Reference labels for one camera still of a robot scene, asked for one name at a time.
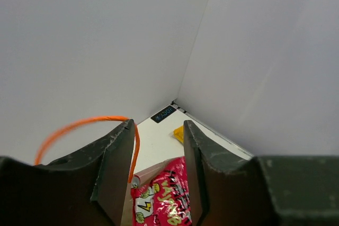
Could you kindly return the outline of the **red foil snack packet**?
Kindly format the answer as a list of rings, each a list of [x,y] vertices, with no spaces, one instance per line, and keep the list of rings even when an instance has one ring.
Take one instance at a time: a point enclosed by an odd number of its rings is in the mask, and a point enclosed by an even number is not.
[[[192,225],[184,157],[171,159],[146,184],[131,182],[132,225]]]

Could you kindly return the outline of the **yellow snack packet far right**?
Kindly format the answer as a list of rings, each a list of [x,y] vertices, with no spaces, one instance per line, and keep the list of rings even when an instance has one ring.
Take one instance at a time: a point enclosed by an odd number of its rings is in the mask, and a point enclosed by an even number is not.
[[[174,138],[181,144],[184,143],[184,126],[180,126],[173,131]]]

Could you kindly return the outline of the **blue logo sticker right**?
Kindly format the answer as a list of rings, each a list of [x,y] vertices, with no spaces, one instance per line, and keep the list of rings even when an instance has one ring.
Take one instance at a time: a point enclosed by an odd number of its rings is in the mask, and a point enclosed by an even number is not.
[[[160,123],[162,120],[166,119],[168,116],[173,114],[175,111],[176,111],[176,108],[174,108],[172,105],[168,105],[167,107],[163,108],[158,113],[153,115],[151,119],[156,123]]]

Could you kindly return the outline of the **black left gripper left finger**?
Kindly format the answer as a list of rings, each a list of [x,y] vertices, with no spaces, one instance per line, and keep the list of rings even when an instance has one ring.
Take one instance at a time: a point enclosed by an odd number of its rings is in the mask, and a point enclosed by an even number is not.
[[[112,225],[86,200],[88,177],[1,157],[1,225]]]

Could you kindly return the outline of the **cream bear paper bag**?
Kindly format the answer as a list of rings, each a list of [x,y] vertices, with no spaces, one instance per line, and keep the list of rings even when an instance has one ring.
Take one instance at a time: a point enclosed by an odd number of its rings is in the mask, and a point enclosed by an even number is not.
[[[97,116],[79,120],[51,134],[39,147],[34,164],[40,165],[44,155],[62,136],[94,122],[118,121],[102,138],[56,159],[48,167],[70,173],[86,172],[89,194],[87,201],[96,206],[112,225],[132,225],[135,219],[130,190],[150,181],[164,162],[135,173],[140,135],[134,121],[124,116]]]

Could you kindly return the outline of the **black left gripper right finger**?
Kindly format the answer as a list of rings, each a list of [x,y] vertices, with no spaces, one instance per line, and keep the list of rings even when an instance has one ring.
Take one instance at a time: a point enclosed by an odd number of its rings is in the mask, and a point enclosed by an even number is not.
[[[183,126],[193,225],[338,225],[337,156],[245,160]]]

